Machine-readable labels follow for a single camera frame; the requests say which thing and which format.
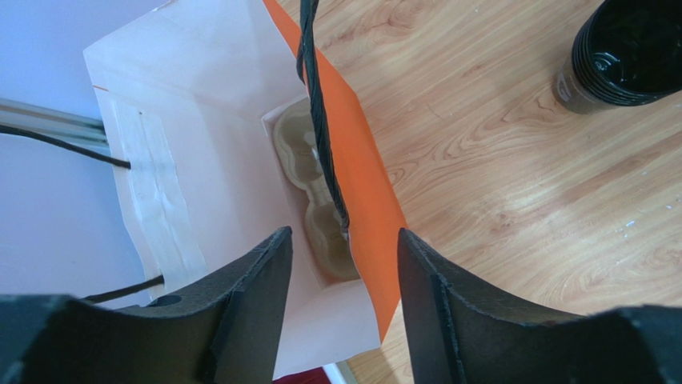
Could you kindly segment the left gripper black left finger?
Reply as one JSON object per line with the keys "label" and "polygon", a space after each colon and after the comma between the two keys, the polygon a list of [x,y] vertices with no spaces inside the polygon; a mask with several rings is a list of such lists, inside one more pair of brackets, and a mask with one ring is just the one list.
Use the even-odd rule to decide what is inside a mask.
{"label": "left gripper black left finger", "polygon": [[69,295],[1,297],[4,383],[270,383],[292,231],[148,306]]}

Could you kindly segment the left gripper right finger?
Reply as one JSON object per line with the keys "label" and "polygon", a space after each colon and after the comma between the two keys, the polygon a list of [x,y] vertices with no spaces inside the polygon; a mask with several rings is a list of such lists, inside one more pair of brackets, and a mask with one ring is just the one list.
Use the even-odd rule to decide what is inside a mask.
{"label": "left gripper right finger", "polygon": [[399,287],[417,383],[678,383],[681,310],[570,314],[508,293],[450,262],[412,231]]}

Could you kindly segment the pulp cup carrier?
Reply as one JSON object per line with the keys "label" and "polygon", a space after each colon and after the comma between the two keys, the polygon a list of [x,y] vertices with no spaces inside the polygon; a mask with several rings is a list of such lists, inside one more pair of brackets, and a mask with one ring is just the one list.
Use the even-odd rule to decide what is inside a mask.
{"label": "pulp cup carrier", "polygon": [[320,165],[308,98],[283,109],[274,123],[273,142],[287,179],[306,195],[299,211],[317,266],[340,281],[360,279]]}

